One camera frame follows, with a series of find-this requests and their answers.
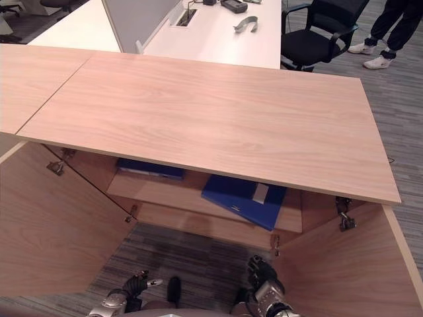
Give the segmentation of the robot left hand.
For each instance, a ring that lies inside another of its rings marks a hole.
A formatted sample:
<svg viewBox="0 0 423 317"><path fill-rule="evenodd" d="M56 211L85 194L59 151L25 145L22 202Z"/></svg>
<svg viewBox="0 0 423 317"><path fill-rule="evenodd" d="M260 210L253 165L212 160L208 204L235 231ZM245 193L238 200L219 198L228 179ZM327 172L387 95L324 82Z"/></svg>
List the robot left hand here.
<svg viewBox="0 0 423 317"><path fill-rule="evenodd" d="M126 299L130 300L138 297L148 288L156 287L162 284L162 279L149 279L149 271L141 270L124 283L122 290L125 292Z"/></svg>

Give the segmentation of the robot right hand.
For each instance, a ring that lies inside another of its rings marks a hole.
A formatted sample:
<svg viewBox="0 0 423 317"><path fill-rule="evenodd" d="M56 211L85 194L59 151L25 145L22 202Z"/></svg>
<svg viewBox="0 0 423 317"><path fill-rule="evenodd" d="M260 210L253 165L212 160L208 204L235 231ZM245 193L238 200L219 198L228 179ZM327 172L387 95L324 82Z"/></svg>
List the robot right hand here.
<svg viewBox="0 0 423 317"><path fill-rule="evenodd" d="M267 281L275 281L278 285L278 275L274 268L267 263L261 256L252 256L247 264L248 282L254 291L259 290L261 286Z"/></svg>

